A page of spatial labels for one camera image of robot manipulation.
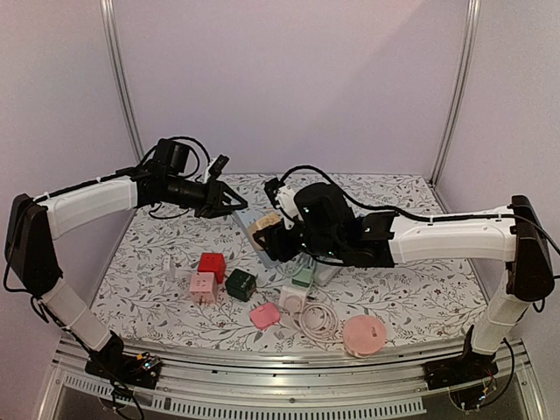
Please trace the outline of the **white plug block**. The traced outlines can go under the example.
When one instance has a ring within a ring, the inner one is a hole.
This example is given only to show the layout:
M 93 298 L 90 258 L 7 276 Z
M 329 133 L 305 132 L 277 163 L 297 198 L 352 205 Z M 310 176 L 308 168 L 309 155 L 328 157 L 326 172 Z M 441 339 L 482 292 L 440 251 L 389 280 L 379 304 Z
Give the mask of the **white plug block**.
M 300 312 L 304 306 L 309 290 L 292 284 L 282 287 L 278 306 L 288 312 Z

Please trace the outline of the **dark green cube socket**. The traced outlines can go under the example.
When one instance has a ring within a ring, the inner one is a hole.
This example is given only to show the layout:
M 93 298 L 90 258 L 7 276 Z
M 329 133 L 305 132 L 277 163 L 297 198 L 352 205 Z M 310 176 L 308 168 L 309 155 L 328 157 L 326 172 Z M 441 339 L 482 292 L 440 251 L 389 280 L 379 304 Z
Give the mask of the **dark green cube socket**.
M 230 297 L 248 302 L 256 291 L 256 276 L 241 269 L 234 269 L 225 285 Z

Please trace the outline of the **red cube socket adapter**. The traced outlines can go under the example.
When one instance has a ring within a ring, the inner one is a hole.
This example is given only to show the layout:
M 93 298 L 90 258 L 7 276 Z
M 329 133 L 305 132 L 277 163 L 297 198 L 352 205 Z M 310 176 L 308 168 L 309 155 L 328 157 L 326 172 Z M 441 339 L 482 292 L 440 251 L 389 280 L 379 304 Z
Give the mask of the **red cube socket adapter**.
M 202 253 L 197 271 L 199 273 L 213 273 L 217 284 L 222 284 L 226 272 L 225 257 L 221 253 Z

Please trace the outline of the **pink plug adapter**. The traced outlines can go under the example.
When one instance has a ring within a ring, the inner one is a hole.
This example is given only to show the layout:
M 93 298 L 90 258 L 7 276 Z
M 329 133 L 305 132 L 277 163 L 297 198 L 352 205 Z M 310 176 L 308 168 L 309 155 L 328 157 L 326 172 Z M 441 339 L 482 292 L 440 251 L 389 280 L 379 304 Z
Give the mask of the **pink plug adapter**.
M 281 313 L 274 303 L 268 302 L 267 304 L 256 307 L 249 313 L 249 318 L 253 325 L 259 330 L 265 330 L 280 322 Z

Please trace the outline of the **yellow cube socket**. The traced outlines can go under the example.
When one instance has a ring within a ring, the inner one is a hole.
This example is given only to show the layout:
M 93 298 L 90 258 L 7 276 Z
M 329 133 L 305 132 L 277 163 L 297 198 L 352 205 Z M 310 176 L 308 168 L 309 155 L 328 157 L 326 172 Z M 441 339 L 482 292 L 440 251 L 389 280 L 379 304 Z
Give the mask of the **yellow cube socket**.
M 282 219 L 278 216 L 277 213 L 271 212 L 267 213 L 264 216 L 256 219 L 249 227 L 248 227 L 248 234 L 253 236 L 254 233 L 257 231 L 263 230 L 267 227 L 273 226 L 278 222 L 281 222 Z

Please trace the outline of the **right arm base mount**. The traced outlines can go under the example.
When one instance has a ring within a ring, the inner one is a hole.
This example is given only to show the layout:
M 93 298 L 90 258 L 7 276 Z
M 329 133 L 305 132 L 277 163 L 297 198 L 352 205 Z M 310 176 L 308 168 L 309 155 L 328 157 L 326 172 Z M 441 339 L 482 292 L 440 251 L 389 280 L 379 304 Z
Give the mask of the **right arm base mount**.
M 423 379 L 429 390 L 477 381 L 498 373 L 496 353 L 482 354 L 473 350 L 473 329 L 472 325 L 467 331 L 460 355 L 423 364 Z

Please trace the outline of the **light pink cube socket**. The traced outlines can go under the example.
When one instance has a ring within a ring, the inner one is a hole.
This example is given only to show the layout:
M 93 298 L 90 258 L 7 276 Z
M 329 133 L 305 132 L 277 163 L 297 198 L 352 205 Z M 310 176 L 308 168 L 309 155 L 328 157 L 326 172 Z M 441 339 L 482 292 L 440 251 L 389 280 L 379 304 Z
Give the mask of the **light pink cube socket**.
M 192 273 L 189 285 L 192 301 L 197 305 L 212 305 L 218 300 L 218 284 L 213 272 Z

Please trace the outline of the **green beige socket adapter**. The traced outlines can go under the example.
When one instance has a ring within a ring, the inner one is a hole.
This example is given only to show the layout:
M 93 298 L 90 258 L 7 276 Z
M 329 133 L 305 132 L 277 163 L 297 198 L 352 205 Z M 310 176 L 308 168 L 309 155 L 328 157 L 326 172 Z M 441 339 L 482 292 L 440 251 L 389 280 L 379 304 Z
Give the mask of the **green beige socket adapter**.
M 309 288 L 313 283 L 315 267 L 304 266 L 292 278 L 291 283 L 297 287 Z

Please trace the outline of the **white colourful power strip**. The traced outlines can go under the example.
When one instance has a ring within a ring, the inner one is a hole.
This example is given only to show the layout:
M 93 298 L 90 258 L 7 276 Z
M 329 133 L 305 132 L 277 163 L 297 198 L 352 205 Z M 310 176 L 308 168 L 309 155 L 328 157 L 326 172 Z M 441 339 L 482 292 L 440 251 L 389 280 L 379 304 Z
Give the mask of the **white colourful power strip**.
M 336 277 L 341 271 L 341 267 L 319 264 L 314 270 L 312 280 L 317 286 L 324 286 Z

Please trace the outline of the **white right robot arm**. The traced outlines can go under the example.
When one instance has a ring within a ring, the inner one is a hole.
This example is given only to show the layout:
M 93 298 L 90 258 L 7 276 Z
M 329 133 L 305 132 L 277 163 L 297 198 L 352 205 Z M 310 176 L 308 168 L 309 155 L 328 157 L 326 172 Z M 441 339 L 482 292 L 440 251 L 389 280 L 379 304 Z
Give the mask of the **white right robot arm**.
M 452 363 L 459 381 L 469 382 L 483 371 L 525 311 L 555 288 L 558 276 L 550 254 L 559 247 L 523 195 L 475 213 L 421 215 L 393 205 L 367 205 L 326 173 L 322 181 L 293 191 L 287 180 L 298 170 L 293 167 L 264 185 L 281 219 L 258 228 L 253 238 L 274 261 L 306 254 L 319 263 L 363 269 L 455 258 L 504 264 L 499 289 L 467 334 L 465 352 Z

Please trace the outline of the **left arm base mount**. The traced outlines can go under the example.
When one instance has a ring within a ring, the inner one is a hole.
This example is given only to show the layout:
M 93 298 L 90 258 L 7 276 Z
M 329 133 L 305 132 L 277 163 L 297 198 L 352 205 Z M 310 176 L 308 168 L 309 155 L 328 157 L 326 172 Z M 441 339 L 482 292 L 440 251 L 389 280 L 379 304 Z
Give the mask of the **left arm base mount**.
M 99 350 L 91 350 L 85 372 L 107 380 L 144 389 L 155 389 L 161 373 L 162 360 L 158 355 L 124 352 L 123 340 L 109 332 L 108 342 Z

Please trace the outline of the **pink round cable reel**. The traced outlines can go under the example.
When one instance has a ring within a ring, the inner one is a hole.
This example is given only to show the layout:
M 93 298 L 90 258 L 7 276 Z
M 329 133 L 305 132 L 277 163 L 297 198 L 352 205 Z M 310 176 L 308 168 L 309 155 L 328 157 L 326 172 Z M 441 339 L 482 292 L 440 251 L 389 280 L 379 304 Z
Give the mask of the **pink round cable reel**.
M 376 317 L 358 315 L 344 324 L 342 344 L 345 351 L 353 357 L 367 358 L 382 350 L 386 343 L 386 327 Z

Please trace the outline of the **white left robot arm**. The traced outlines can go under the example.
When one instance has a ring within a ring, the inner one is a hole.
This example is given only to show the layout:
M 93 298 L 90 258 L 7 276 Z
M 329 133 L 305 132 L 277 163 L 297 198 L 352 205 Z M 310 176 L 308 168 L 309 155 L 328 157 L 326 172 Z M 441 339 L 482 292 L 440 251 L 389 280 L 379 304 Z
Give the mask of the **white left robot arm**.
M 197 218 L 214 219 L 247 208 L 247 201 L 219 179 L 228 157 L 208 157 L 200 179 L 185 172 L 199 141 L 161 138 L 141 161 L 115 173 L 38 197 L 18 195 L 10 210 L 4 255 L 7 273 L 21 282 L 38 315 L 54 321 L 85 347 L 112 380 L 130 372 L 123 341 L 64 280 L 54 243 L 63 235 L 111 214 L 172 204 Z

